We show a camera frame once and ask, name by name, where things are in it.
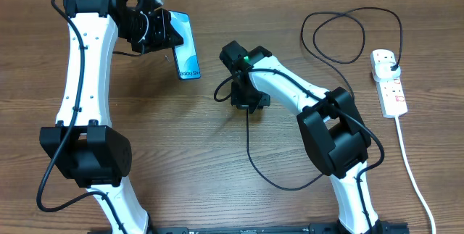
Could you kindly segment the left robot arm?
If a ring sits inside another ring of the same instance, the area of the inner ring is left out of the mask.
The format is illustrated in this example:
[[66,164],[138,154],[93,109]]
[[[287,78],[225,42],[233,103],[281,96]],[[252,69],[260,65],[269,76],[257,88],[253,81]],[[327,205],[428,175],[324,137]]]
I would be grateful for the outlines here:
[[181,80],[200,77],[189,16],[168,11],[165,0],[63,0],[57,12],[67,21],[70,53],[65,92],[53,126],[39,141],[67,179],[94,197],[111,233],[154,233],[129,178],[130,141],[112,127],[109,80],[117,39],[131,55],[171,49]]

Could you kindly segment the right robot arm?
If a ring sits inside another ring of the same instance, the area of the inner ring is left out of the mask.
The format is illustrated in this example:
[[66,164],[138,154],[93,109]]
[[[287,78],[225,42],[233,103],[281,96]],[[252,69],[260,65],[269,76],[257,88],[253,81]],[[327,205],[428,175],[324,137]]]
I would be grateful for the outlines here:
[[261,46],[247,51],[232,41],[222,48],[220,60],[231,73],[232,105],[251,114],[275,99],[296,116],[310,161],[331,179],[339,231],[377,233],[379,219],[365,179],[375,137],[351,95],[343,88],[329,91],[308,83]]

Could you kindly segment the blue Samsung Galaxy smartphone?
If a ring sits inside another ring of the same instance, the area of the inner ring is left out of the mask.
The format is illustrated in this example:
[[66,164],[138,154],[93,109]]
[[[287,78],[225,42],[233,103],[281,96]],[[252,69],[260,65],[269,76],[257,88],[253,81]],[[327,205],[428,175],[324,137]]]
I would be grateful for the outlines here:
[[186,13],[170,11],[170,24],[182,37],[183,43],[173,48],[178,78],[180,80],[200,79],[201,72],[196,54],[196,46],[191,29],[190,18]]

